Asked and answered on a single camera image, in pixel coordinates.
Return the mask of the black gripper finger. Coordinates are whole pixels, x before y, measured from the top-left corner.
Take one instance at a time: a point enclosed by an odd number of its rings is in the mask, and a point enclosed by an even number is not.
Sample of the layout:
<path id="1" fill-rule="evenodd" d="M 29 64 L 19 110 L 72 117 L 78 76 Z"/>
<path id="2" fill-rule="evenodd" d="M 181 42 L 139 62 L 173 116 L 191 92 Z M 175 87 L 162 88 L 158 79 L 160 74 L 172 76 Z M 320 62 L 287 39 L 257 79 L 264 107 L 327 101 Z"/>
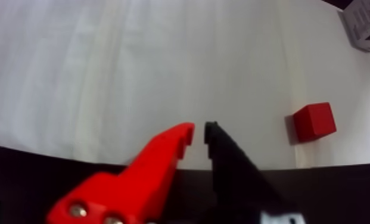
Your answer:
<path id="1" fill-rule="evenodd" d="M 298 206 L 268 182 L 218 122 L 205 123 L 204 143 L 216 204 L 201 223 L 299 223 Z"/>

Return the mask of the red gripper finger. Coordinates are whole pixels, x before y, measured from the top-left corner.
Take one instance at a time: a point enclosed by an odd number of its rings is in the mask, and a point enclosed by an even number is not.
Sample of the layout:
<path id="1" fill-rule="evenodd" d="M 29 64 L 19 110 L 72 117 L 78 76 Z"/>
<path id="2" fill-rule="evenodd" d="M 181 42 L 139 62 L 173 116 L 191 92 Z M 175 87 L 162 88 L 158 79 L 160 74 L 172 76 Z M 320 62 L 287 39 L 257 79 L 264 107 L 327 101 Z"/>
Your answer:
<path id="1" fill-rule="evenodd" d="M 53 205 L 46 223 L 147 223 L 158 219 L 194 129 L 189 122 L 175 125 L 152 137 L 119 174 L 94 173 Z"/>

